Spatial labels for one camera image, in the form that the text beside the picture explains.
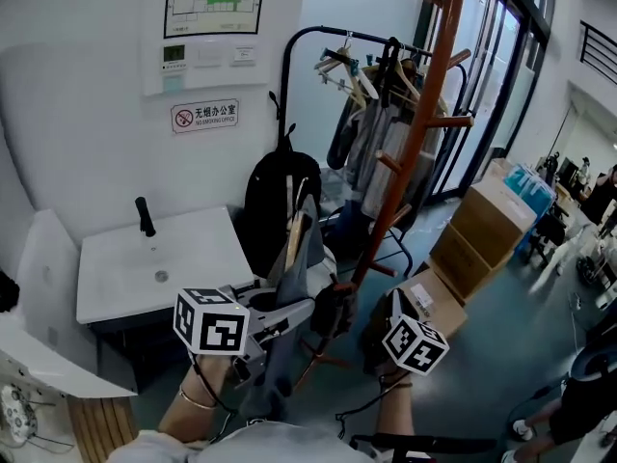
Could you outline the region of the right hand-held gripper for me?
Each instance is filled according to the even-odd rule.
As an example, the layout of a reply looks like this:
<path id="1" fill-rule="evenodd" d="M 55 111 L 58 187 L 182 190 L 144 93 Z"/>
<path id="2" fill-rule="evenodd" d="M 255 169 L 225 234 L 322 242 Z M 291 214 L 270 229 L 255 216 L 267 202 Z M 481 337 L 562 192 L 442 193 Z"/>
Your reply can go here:
<path id="1" fill-rule="evenodd" d="M 389 300 L 379 300 L 361 332 L 363 371 L 385 372 L 387 362 L 395 368 L 428 375 L 449 351 L 445 336 L 422 321 L 400 288 L 392 289 Z M 323 339 L 348 333 L 358 312 L 356 286 L 327 286 L 314 301 L 311 331 Z"/>

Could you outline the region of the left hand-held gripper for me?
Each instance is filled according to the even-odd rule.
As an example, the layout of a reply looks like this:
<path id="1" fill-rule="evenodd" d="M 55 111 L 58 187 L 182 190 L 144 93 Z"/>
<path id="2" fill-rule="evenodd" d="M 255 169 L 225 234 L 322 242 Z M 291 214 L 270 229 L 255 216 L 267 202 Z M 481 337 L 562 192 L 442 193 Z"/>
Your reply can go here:
<path id="1" fill-rule="evenodd" d="M 314 300 L 275 308 L 277 289 L 255 285 L 221 288 L 184 287 L 174 303 L 174 332 L 191 353 L 231 358 L 239 380 L 265 371 L 266 352 L 258 337 L 280 337 L 310 319 Z"/>

